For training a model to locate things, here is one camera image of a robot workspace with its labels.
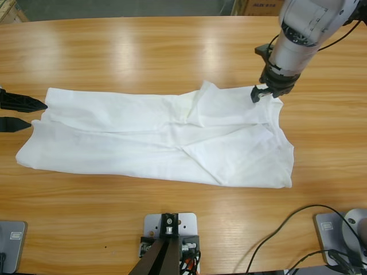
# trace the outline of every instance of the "wood grain surface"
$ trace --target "wood grain surface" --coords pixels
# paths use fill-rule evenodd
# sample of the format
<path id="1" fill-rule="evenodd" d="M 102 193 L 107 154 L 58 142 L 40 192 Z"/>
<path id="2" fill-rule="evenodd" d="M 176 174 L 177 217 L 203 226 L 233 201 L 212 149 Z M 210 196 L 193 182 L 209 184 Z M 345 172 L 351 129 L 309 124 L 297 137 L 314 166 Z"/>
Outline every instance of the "wood grain surface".
<path id="1" fill-rule="evenodd" d="M 343 27 L 330 41 L 350 29 Z M 109 18 L 0 27 L 0 84 L 44 100 L 49 87 L 181 94 L 203 80 L 253 85 L 256 46 L 279 33 L 275 17 Z M 367 207 L 367 29 L 315 56 L 285 103 L 280 124 L 295 146 L 293 188 L 259 189 L 72 175 L 18 165 L 32 133 L 0 133 L 0 219 L 29 224 L 20 272 L 127 274 L 138 261 L 143 219 L 194 212 L 202 274 L 243 272 L 256 245 L 294 209 Z M 0 110 L 39 119 L 41 112 Z M 289 268 L 319 249 L 316 213 L 299 213 L 256 256 L 252 270 Z M 322 265 L 313 256 L 302 266 Z"/>

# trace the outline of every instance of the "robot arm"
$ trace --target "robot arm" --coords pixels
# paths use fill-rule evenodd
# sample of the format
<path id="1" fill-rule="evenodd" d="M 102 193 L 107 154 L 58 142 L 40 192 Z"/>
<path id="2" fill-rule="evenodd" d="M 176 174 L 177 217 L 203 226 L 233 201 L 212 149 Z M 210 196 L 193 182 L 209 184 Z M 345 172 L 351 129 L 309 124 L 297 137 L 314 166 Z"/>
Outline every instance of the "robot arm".
<path id="1" fill-rule="evenodd" d="M 367 0 L 286 0 L 280 11 L 282 29 L 275 46 L 266 44 L 255 49 L 265 61 L 260 82 L 268 88 L 255 86 L 252 101 L 269 93 L 273 97 L 289 93 L 323 42 L 350 23 L 352 16 L 365 20 L 361 13 L 366 6 Z"/>

